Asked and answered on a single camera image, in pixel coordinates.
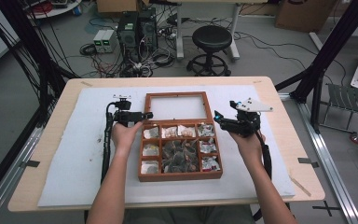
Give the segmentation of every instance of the stool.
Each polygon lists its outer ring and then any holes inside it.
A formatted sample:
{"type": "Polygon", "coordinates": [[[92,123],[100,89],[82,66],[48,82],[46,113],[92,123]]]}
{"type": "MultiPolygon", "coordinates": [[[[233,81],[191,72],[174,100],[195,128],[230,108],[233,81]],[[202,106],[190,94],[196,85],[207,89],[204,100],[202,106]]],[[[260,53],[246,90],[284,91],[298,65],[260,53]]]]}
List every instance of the stool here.
{"type": "Polygon", "coordinates": [[[349,127],[351,124],[351,118],[353,113],[358,114],[358,89],[343,87],[333,84],[327,84],[327,86],[328,86],[328,93],[330,95],[330,101],[328,103],[326,113],[324,115],[324,123],[321,124],[321,126],[348,132],[348,133],[354,133],[354,131],[349,130],[349,127]],[[327,114],[329,112],[330,107],[334,107],[341,110],[347,110],[351,112],[346,129],[341,129],[341,128],[326,125],[327,114]]]}
{"type": "Polygon", "coordinates": [[[227,29],[214,25],[202,26],[194,32],[192,38],[194,44],[203,49],[206,54],[201,54],[188,62],[187,71],[193,70],[196,77],[220,77],[222,75],[228,77],[231,75],[225,61],[213,55],[231,45],[232,36],[227,29]]]}

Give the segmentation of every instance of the black tape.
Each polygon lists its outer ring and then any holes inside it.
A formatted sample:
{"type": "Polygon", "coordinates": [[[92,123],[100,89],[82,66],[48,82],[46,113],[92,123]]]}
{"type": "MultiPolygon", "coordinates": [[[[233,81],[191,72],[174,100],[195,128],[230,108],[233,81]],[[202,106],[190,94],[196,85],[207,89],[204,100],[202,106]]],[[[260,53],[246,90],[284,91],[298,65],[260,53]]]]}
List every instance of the black tape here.
{"type": "Polygon", "coordinates": [[[313,168],[318,168],[319,163],[317,161],[311,161],[310,158],[297,158],[299,163],[310,164],[313,168]]]}
{"type": "Polygon", "coordinates": [[[21,168],[25,168],[26,166],[31,166],[31,167],[37,167],[39,166],[40,161],[22,161],[20,164],[21,168]]]}
{"type": "Polygon", "coordinates": [[[333,216],[333,214],[331,213],[332,210],[336,210],[336,211],[339,211],[341,210],[340,207],[330,207],[328,204],[327,204],[327,201],[324,201],[324,206],[312,206],[313,209],[322,209],[322,210],[326,210],[328,215],[330,217],[333,216]]]}

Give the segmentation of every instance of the person's left hand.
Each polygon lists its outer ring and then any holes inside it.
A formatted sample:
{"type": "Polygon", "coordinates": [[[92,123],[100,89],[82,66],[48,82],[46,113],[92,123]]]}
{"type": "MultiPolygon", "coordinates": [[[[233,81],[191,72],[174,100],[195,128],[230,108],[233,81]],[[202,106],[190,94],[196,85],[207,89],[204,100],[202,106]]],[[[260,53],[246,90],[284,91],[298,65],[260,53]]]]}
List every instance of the person's left hand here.
{"type": "Polygon", "coordinates": [[[136,132],[142,127],[142,122],[137,122],[134,126],[127,128],[120,123],[113,126],[112,139],[115,144],[115,155],[129,156],[136,132]]]}

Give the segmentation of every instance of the white paper sheet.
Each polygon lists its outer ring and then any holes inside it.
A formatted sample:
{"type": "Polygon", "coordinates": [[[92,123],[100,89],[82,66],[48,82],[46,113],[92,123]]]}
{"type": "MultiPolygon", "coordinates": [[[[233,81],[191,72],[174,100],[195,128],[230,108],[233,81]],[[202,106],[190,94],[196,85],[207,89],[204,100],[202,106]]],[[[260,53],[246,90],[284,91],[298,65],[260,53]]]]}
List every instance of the white paper sheet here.
{"type": "MultiPolygon", "coordinates": [[[[113,94],[131,95],[131,111],[144,111],[147,93],[178,91],[206,91],[212,113],[217,110],[229,119],[235,119],[237,114],[237,111],[229,106],[230,100],[242,101],[249,97],[258,99],[253,86],[84,89],[78,97],[76,108],[52,160],[38,206],[92,204],[100,187],[104,113],[109,103],[117,101],[113,98],[113,94]]],[[[138,132],[138,140],[132,145],[128,163],[126,203],[256,198],[255,187],[235,142],[227,132],[220,129],[218,124],[215,124],[215,127],[224,172],[220,179],[213,180],[141,183],[137,176],[141,131],[138,132]]],[[[270,148],[274,185],[283,197],[295,195],[267,117],[263,114],[261,130],[267,137],[270,148]]]]}

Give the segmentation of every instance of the forearm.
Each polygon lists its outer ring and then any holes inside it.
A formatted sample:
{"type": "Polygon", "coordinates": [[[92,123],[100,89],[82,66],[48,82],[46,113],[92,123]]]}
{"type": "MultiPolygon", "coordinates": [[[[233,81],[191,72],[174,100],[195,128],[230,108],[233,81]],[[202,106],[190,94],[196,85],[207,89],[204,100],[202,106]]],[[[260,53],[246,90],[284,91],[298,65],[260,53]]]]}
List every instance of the forearm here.
{"type": "Polygon", "coordinates": [[[115,155],[89,211],[87,223],[122,223],[127,173],[126,155],[115,155]]]}
{"type": "Polygon", "coordinates": [[[257,199],[265,223],[296,223],[261,162],[248,162],[247,168],[255,184],[257,199]]]}

